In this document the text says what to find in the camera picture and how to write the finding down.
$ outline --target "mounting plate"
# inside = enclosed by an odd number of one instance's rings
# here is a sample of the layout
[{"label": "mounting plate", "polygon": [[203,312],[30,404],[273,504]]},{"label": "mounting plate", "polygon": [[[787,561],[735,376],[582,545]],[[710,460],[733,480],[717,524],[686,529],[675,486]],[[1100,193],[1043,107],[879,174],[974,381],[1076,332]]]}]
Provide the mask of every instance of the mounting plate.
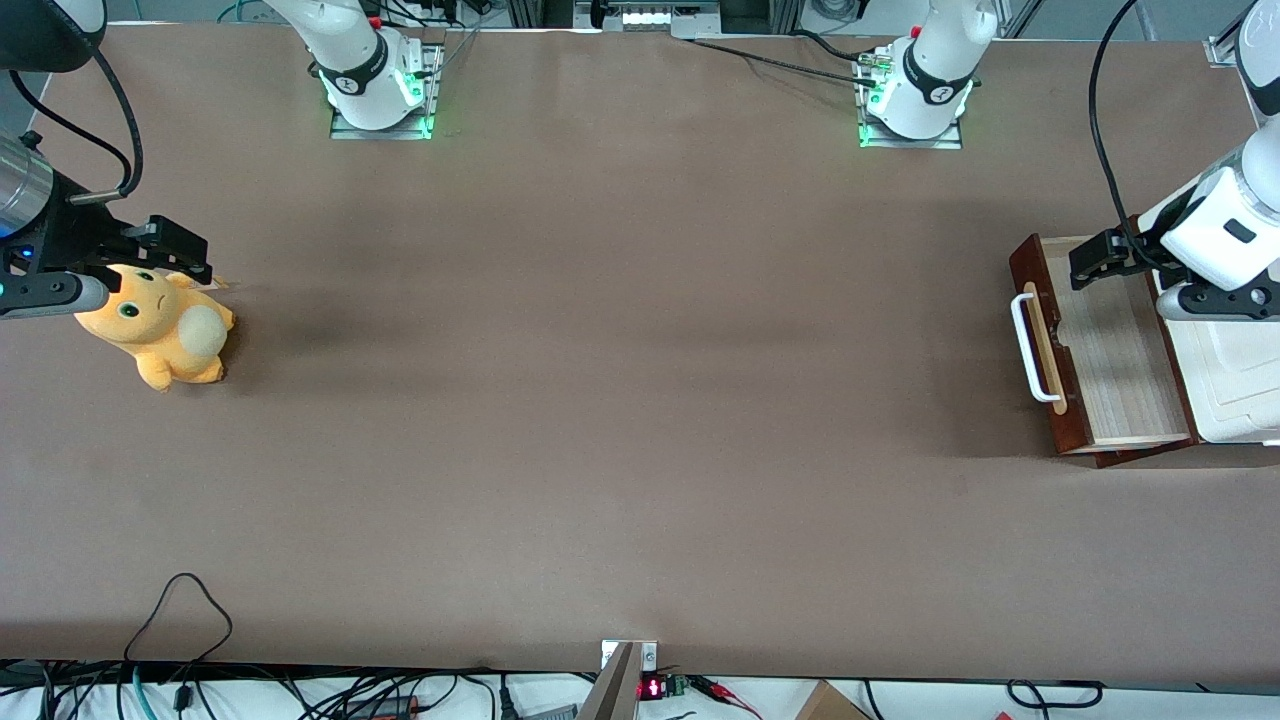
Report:
[{"label": "mounting plate", "polygon": [[603,670],[605,665],[609,664],[609,659],[613,657],[613,651],[618,648],[620,643],[640,643],[640,656],[643,664],[640,670],[644,673],[653,673],[658,669],[658,643],[657,641],[602,641],[600,642],[600,669]]},{"label": "mounting plate", "polygon": [[[444,45],[422,44],[420,61],[410,61],[403,74],[406,92],[422,96],[422,104],[404,115],[404,119],[384,129],[360,129],[348,123],[338,110],[333,110],[329,123],[332,140],[431,140],[435,129],[435,106],[440,97],[440,65],[444,63]],[[424,73],[417,79],[410,73]]]}]

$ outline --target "white surface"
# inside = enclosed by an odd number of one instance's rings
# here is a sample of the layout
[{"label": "white surface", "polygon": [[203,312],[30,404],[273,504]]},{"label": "white surface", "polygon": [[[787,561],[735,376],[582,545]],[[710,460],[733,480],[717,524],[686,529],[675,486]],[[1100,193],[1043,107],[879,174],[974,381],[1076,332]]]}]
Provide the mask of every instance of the white surface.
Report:
[{"label": "white surface", "polygon": [[1199,436],[1208,442],[1280,439],[1280,323],[1166,325]]},{"label": "white surface", "polygon": [[[497,691],[495,676],[484,678]],[[792,720],[813,689],[814,680],[773,678],[719,678],[730,689],[753,705],[764,720]],[[449,678],[431,678],[417,689],[424,702],[435,702],[449,688]],[[864,708],[870,716],[861,683],[832,683]],[[320,700],[349,685],[349,682],[307,680],[298,683],[308,700]],[[148,701],[160,720],[173,720],[170,710],[177,685],[146,685]],[[508,687],[516,708],[522,716],[579,703],[590,685],[572,675],[511,675]],[[296,720],[302,708],[280,685],[269,682],[233,680],[204,683],[205,694],[218,720]],[[1038,711],[1014,705],[1004,685],[963,683],[874,683],[876,701],[884,720],[993,720],[1007,712],[1014,720],[1041,720]],[[1092,691],[1042,688],[1048,701],[1078,702]],[[40,691],[28,691],[0,698],[0,717],[28,719],[38,716]],[[639,720],[666,720],[687,711],[696,711],[692,720],[751,720],[741,710],[717,705],[699,694],[641,702]],[[458,683],[453,694],[424,717],[430,720],[486,720],[489,694],[470,683]],[[1116,691],[1108,689],[1096,707],[1088,710],[1053,710],[1053,720],[1274,720],[1280,716],[1280,697],[1235,696],[1217,693]],[[111,720],[115,714],[115,687],[97,688],[82,707],[83,720]],[[124,688],[125,720],[145,720],[131,688]],[[196,706],[184,714],[189,720],[206,720],[207,715],[196,698]]]}]

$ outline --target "table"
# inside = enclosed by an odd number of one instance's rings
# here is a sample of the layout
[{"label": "table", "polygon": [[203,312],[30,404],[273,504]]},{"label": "table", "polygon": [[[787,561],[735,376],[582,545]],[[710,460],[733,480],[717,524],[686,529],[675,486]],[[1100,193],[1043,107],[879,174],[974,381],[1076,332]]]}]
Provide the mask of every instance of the table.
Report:
[{"label": "table", "polygon": [[[193,570],[223,660],[1272,679],[1276,471],[1053,459],[1027,392],[1009,252],[1114,219],[1093,45],[995,45],[959,152],[657,35],[484,33],[420,143],[328,141],[287,28],[104,49],[147,151],[116,213],[206,236],[241,337],[161,396],[69,318],[0,327],[3,655],[115,657]],[[124,143],[92,68],[47,100]],[[1132,211],[1252,129],[1197,45],[1117,45],[1101,105]],[[189,587],[161,618],[142,656],[219,629]]]}]

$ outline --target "drawer handle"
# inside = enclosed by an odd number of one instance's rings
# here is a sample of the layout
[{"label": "drawer handle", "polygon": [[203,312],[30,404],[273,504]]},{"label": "drawer handle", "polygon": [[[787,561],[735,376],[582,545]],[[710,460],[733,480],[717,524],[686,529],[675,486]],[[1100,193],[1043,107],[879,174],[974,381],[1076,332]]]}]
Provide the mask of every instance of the drawer handle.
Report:
[{"label": "drawer handle", "polygon": [[1032,389],[1032,397],[1039,402],[1059,402],[1061,395],[1050,395],[1039,384],[1039,373],[1036,372],[1036,351],[1032,348],[1032,338],[1027,332],[1027,316],[1023,315],[1023,304],[1036,297],[1034,292],[1024,292],[1009,304],[1009,310],[1014,315],[1014,331],[1018,333],[1018,348],[1023,351],[1023,369],[1027,370],[1027,386]]}]

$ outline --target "yellow plush toy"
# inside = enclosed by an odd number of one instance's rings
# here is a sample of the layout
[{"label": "yellow plush toy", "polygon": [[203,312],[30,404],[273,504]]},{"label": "yellow plush toy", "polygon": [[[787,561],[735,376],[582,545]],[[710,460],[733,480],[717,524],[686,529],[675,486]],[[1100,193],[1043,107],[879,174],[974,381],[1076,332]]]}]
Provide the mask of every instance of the yellow plush toy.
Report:
[{"label": "yellow plush toy", "polygon": [[236,315],[182,273],[168,278],[155,270],[111,265],[120,274],[120,292],[92,313],[76,319],[88,332],[128,352],[148,386],[169,392],[173,380],[216,383],[225,370],[218,354]]}]

